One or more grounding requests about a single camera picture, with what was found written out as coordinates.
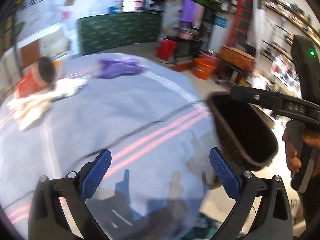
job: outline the white cloth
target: white cloth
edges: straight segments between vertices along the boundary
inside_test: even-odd
[[[56,82],[54,90],[41,90],[26,98],[12,99],[7,105],[14,111],[20,131],[38,120],[51,106],[53,100],[71,97],[87,83],[83,78],[63,78]]]

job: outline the blue sign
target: blue sign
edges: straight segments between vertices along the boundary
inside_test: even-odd
[[[223,18],[221,16],[217,16],[216,19],[214,20],[214,25],[217,25],[222,28],[226,28],[227,22],[228,22],[228,20],[226,18]]]

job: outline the hand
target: hand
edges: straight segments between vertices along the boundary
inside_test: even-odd
[[[305,131],[302,135],[303,141],[310,147],[315,147],[320,151],[320,133],[319,132],[311,132]],[[285,142],[285,154],[286,154],[286,162],[289,171],[293,173],[298,173],[301,168],[301,161],[297,157],[297,150],[295,149],[292,142],[290,142],[289,135],[286,130],[284,130],[282,140]],[[315,167],[311,174],[311,177],[314,177],[320,174],[320,152],[318,154]]]

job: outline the purple cloth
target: purple cloth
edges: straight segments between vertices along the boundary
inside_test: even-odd
[[[180,20],[183,22],[193,23],[196,3],[191,0],[183,0],[183,9],[180,15]]]
[[[122,74],[140,74],[145,68],[140,66],[137,58],[99,59],[99,78],[114,78]]]

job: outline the blue gripper pad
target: blue gripper pad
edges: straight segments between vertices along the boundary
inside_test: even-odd
[[[209,159],[210,164],[227,192],[228,197],[238,201],[240,199],[240,182],[233,174],[228,164],[215,148],[211,149]]]
[[[85,201],[93,197],[104,174],[111,165],[111,152],[105,150],[97,162],[93,165],[87,176],[81,183],[80,199]]]

